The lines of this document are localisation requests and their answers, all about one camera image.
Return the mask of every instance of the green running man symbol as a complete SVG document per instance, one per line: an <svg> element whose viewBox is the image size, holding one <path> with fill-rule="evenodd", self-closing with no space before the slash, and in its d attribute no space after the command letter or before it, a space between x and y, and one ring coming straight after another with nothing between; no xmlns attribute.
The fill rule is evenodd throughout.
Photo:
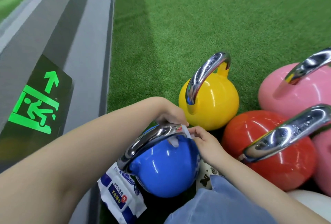
<svg viewBox="0 0 331 224"><path fill-rule="evenodd" d="M29 117L34 120L36 118L35 115L41 118L40 125L44 126L46 123L47 116L44 115L44 113L53 113L53 110L51 109L39 109L38 107L41 105L41 101L38 100L37 102L31 103L31 100L29 98L25 98L24 102L26 104L29 104L29 108L27 110L27 114Z"/></svg>

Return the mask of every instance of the emergency exit sign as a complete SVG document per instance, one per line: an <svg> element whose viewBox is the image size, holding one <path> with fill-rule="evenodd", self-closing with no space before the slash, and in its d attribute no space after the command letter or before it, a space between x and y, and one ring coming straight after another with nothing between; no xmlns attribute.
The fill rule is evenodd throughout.
<svg viewBox="0 0 331 224"><path fill-rule="evenodd" d="M72 79L42 55L0 134L0 160L21 159L63 132Z"/></svg>

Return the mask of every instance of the metal handle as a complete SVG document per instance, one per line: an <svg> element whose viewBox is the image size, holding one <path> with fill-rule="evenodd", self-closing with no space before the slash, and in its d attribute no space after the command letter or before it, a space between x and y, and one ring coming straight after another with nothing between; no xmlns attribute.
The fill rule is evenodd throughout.
<svg viewBox="0 0 331 224"><path fill-rule="evenodd" d="M331 121L331 106L318 104L284 122L250 144L238 158L242 162L266 159Z"/></svg>
<svg viewBox="0 0 331 224"><path fill-rule="evenodd" d="M291 85L297 85L307 75L319 68L331 63L331 47L311 55L302 63L296 65L285 77L285 81Z"/></svg>
<svg viewBox="0 0 331 224"><path fill-rule="evenodd" d="M167 139L175 134L186 136L181 125L172 123L158 125L148 132L142 134L129 148L127 148L122 157L117 160L118 168L122 172L131 174L129 166L132 160L162 140Z"/></svg>
<svg viewBox="0 0 331 224"><path fill-rule="evenodd" d="M231 64L231 57L230 54L225 52L218 52L214 55L212 55L207 62L204 63L203 66L201 66L195 74L192 76L190 81L188 82L186 93L185 93L185 99L186 103L189 105L194 105L195 100L198 94L198 91L203 84L203 82L206 80L206 78L213 73L218 66L220 66L222 63L226 63L226 70L229 69Z"/></svg>

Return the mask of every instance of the white kettlebell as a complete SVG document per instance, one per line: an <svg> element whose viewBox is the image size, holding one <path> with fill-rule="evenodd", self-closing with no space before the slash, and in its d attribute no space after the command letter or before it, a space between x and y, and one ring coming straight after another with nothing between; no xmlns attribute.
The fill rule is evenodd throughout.
<svg viewBox="0 0 331 224"><path fill-rule="evenodd" d="M306 207L331 222L331 198L320 193L293 190L287 193Z"/></svg>
<svg viewBox="0 0 331 224"><path fill-rule="evenodd" d="M205 161L203 159L201 159L199 174L195 181L196 190L198 190L200 188L205 188L205 189L211 190L212 184L210 183L210 176L212 174L219 175L219 172L215 168L213 168L211 165L208 165L207 163L205 163Z"/></svg>

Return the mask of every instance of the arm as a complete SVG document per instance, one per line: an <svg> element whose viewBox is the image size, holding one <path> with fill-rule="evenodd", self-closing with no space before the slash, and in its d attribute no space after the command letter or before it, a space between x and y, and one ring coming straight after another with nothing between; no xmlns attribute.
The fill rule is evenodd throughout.
<svg viewBox="0 0 331 224"><path fill-rule="evenodd" d="M327 224L324 218L292 199L249 167L227 154L218 140L203 128L190 128L203 159L221 172L251 201L265 208L279 224Z"/></svg>
<svg viewBox="0 0 331 224"><path fill-rule="evenodd" d="M77 203L153 121L188 125L182 109L152 97L57 138L0 175L2 223L68 223Z"/></svg>

